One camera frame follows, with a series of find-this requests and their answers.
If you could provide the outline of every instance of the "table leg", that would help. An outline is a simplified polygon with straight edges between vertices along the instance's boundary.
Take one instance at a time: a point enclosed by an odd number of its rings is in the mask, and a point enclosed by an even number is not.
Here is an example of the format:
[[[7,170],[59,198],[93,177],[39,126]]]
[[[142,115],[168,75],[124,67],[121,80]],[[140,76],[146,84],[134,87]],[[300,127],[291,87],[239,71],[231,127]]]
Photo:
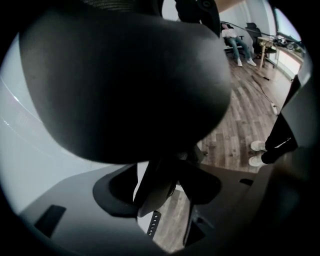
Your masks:
[[[262,65],[263,65],[263,63],[264,63],[265,50],[266,50],[266,46],[264,45],[264,46],[262,47],[261,60],[260,60],[260,69],[262,68]]]

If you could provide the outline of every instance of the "desk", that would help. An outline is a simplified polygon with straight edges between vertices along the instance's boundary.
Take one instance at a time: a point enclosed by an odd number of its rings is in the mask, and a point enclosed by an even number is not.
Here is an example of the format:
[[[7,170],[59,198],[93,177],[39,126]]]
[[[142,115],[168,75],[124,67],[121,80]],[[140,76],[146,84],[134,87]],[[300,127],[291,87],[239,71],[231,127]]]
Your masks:
[[[302,63],[304,62],[304,59],[301,56],[297,55],[294,51],[289,50],[289,49],[284,48],[284,47],[274,46],[272,38],[269,38],[269,37],[258,37],[258,42],[262,46],[261,61],[260,61],[260,65],[259,65],[260,69],[262,68],[262,65],[263,65],[263,62],[264,62],[266,47],[271,47],[271,46],[275,47],[279,51],[282,51],[282,52],[286,53],[291,58],[293,58],[296,62],[298,62],[300,65],[302,65]]]

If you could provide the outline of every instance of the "chair backrest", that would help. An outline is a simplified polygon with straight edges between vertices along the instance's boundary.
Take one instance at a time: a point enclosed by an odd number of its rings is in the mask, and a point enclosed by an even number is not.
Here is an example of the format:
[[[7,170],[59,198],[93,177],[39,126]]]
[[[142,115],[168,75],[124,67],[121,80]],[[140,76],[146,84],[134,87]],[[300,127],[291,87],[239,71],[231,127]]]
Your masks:
[[[247,32],[249,33],[250,37],[253,40],[253,48],[257,47],[258,44],[258,38],[262,37],[260,29],[257,27],[255,23],[247,23],[247,27],[245,28]]]

